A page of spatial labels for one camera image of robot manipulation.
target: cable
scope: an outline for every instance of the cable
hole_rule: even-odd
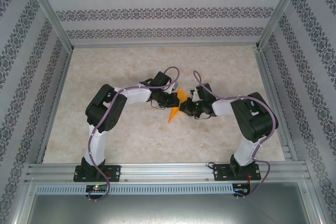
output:
[[[236,97],[220,97],[219,95],[215,94],[214,92],[212,92],[210,89],[208,89],[206,86],[204,86],[202,84],[202,78],[201,78],[201,75],[200,75],[200,73],[198,71],[194,70],[193,74],[194,74],[194,77],[195,77],[196,81],[198,82],[198,84],[202,88],[204,88],[206,91],[208,91],[210,94],[212,94],[214,97],[216,97],[218,99],[223,99],[223,100],[250,99],[252,101],[255,101],[255,102],[259,103],[261,106],[263,106],[267,110],[267,112],[269,113],[269,115],[272,118],[272,130],[271,130],[271,132],[263,140],[260,141],[260,143],[257,145],[257,147],[255,148],[255,150],[252,153],[252,158],[254,159],[254,161],[267,164],[268,169],[267,169],[266,175],[261,180],[261,182],[257,186],[257,188],[254,189],[249,195],[245,196],[245,198],[248,198],[250,195],[252,195],[253,193],[255,193],[255,191],[257,191],[263,185],[264,181],[266,180],[266,178],[267,178],[267,176],[268,176],[268,174],[269,174],[269,172],[271,170],[271,165],[269,164],[269,162],[264,161],[264,160],[257,160],[257,159],[255,159],[255,156],[256,156],[258,150],[260,149],[261,145],[265,141],[267,141],[274,134],[274,132],[275,132],[276,120],[275,120],[274,114],[273,114],[272,110],[266,104],[264,104],[262,101],[260,101],[260,100],[258,100],[256,98],[253,98],[253,97],[248,97],[248,96],[245,96],[245,95],[238,95]]]
[[[126,90],[130,90],[130,89],[139,89],[139,88],[141,88],[141,89],[162,89],[162,88],[169,87],[170,85],[173,85],[173,84],[178,80],[178,78],[180,77],[180,70],[179,70],[177,67],[175,67],[175,66],[171,66],[171,67],[168,67],[168,68],[164,71],[164,73],[166,73],[169,69],[172,69],[172,68],[177,70],[177,75],[176,75],[175,80],[173,80],[173,81],[172,81],[171,83],[169,83],[169,84],[166,84],[166,85],[163,85],[163,86],[159,86],[159,87],[151,87],[151,86],[131,86],[131,87],[127,87],[127,88],[124,88],[124,89],[119,90],[119,91],[115,94],[115,96],[113,97],[113,99],[112,99],[112,101],[111,101],[109,107],[107,108],[105,114],[103,115],[103,117],[101,118],[101,120],[99,121],[99,123],[93,128],[93,131],[92,131],[92,133],[91,133],[91,135],[90,135],[90,137],[89,137],[89,142],[88,142],[88,152],[89,152],[89,157],[90,157],[90,160],[91,160],[93,166],[96,168],[96,170],[97,170],[97,171],[104,177],[104,179],[106,180],[106,182],[107,182],[107,187],[108,187],[108,188],[107,188],[107,190],[106,190],[106,193],[105,193],[104,195],[102,195],[102,196],[101,196],[100,198],[98,198],[98,199],[92,199],[92,198],[90,198],[90,194],[92,193],[92,191],[90,191],[89,194],[88,194],[88,199],[89,199],[89,201],[91,201],[91,200],[93,200],[94,202],[100,201],[100,200],[104,199],[104,198],[107,196],[107,194],[109,194],[109,192],[110,192],[111,185],[110,185],[110,181],[109,181],[108,177],[102,172],[101,169],[99,169],[99,167],[96,165],[95,161],[93,160],[92,153],[91,153],[91,142],[92,142],[92,138],[93,138],[93,136],[95,135],[96,130],[101,126],[101,124],[105,121],[106,117],[107,117],[108,114],[110,113],[110,110],[112,109],[112,106],[113,106],[114,102],[116,101],[117,96],[118,96],[120,93],[122,93],[122,92],[124,92],[124,91],[126,91]]]
[[[158,107],[154,107],[153,104],[152,104],[152,101],[153,101],[153,100],[151,100],[151,107],[152,107],[152,108],[155,108],[155,109],[157,109],[157,110],[165,110],[165,109],[166,109],[166,107],[163,107],[163,109],[162,109],[162,108],[158,108]]]
[[[209,115],[207,118],[197,118],[196,115],[194,115],[194,119],[196,119],[196,120],[209,119],[210,117],[211,117],[211,115]]]
[[[210,162],[210,163],[208,163],[208,167],[209,167],[211,170],[214,170],[214,165],[216,165],[214,162]]]

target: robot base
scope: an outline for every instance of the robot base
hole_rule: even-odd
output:
[[[105,161],[98,166],[108,177],[109,182],[119,182],[120,165],[105,165]],[[74,182],[106,182],[105,178],[85,158],[82,158],[81,165],[77,165],[74,174]]]
[[[237,174],[233,173],[230,164],[215,164],[213,170],[215,181],[261,180],[259,166],[255,162],[241,166]]]

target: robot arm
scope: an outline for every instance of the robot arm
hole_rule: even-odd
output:
[[[149,88],[164,86],[170,82],[172,82],[172,79],[169,76],[159,72],[154,79],[148,79],[147,81],[140,82],[138,84],[139,88],[124,90],[117,96],[106,119],[92,136],[90,149],[92,158],[97,166],[104,165],[104,150],[106,140],[108,138],[108,132],[115,127],[121,112],[126,105],[154,100],[162,108],[172,108],[179,106],[177,93],[172,93],[172,91],[176,90],[177,88],[176,83],[169,86],[165,90]],[[105,84],[100,88],[94,99],[90,102],[85,112],[87,116],[87,122],[89,123],[90,135],[108,109],[105,104],[110,103],[113,97],[120,90],[121,89],[119,88],[113,88],[110,85]],[[85,156],[82,158],[81,165],[92,175],[96,174],[99,176],[99,174],[97,174],[97,170],[93,167],[93,163],[89,157],[88,152],[86,152]]]
[[[210,91],[208,83],[203,84]],[[250,99],[216,99],[211,93],[201,85],[192,90],[192,98],[188,98],[180,106],[180,110],[189,116],[200,119],[202,114],[211,116],[221,116],[234,114],[242,133],[242,140],[238,150],[230,159],[230,169],[235,177],[239,176],[242,167],[250,166],[254,163],[253,154],[260,142],[268,136],[272,130],[272,118],[268,111]],[[266,104],[258,92],[254,92],[248,97],[257,99]],[[276,126],[278,120],[274,115]]]

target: beige table surface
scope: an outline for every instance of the beige table surface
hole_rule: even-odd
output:
[[[75,49],[62,91],[44,163],[80,163],[86,152],[88,124],[85,109],[100,87],[128,87],[153,78],[174,65],[180,87],[189,93],[200,72],[219,95],[259,92],[267,101],[257,62],[249,46],[136,47]],[[176,72],[167,73],[174,79]],[[242,137],[234,115],[195,120],[179,113],[167,123],[170,109],[149,103],[126,107],[109,132],[107,163],[227,162]],[[283,161],[277,134],[259,150],[258,159]]]

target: orange triangular piece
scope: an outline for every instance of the orange triangular piece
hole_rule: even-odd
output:
[[[181,103],[185,102],[188,99],[188,97],[189,95],[185,93],[181,87],[179,87],[179,89],[177,90],[177,98],[179,99],[180,103],[178,107],[173,107],[170,113],[170,116],[169,116],[169,120],[168,120],[169,123],[173,120],[173,118],[176,116],[176,114],[180,110]]]

